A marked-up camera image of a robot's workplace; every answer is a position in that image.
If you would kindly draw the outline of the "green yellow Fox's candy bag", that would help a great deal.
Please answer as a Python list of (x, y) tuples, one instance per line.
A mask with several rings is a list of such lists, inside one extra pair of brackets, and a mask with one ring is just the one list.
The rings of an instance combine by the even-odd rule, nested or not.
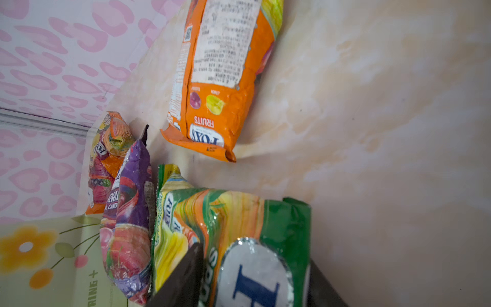
[(293, 198), (196, 188), (177, 165), (160, 165), (152, 290), (190, 248), (203, 246), (203, 306), (306, 306), (311, 207)]

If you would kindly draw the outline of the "orange candy bag back side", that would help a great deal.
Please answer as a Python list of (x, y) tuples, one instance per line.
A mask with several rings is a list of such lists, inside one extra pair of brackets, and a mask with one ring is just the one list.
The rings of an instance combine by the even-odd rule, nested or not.
[(191, 1), (162, 131), (168, 142), (236, 161), (233, 150), (283, 10), (282, 1)]

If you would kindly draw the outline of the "white paper gift bag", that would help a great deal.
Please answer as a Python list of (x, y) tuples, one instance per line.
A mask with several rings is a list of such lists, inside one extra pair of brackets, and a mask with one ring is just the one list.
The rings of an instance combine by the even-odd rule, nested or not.
[(1, 306), (130, 306), (102, 263), (101, 216), (1, 225)]

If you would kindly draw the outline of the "purple berries Fox's candy bag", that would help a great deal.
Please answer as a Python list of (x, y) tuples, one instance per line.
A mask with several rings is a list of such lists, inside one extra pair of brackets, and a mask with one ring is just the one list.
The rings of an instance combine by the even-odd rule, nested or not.
[(129, 148), (113, 183), (101, 220), (104, 269), (125, 297), (138, 305), (148, 301), (152, 277), (151, 215), (155, 205), (148, 131)]

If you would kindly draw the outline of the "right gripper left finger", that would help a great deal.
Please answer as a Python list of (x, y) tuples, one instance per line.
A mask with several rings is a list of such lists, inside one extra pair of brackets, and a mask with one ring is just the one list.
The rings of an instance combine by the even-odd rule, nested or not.
[(199, 305), (203, 275), (203, 244), (191, 246), (183, 259), (157, 291), (147, 307), (179, 307)]

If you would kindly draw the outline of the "orange Fox's fruits candy bag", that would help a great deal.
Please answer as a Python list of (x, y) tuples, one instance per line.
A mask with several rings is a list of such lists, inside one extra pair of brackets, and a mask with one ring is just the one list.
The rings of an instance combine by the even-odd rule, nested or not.
[(120, 113), (109, 111), (98, 128), (90, 152), (88, 196), (85, 214), (102, 214), (124, 158), (135, 142)]

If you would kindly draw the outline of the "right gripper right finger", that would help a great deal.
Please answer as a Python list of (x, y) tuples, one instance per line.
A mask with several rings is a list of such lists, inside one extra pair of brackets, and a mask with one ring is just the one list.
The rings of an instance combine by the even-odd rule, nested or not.
[(348, 307), (348, 304), (335, 291), (334, 287), (313, 261), (311, 261), (310, 266), (307, 306)]

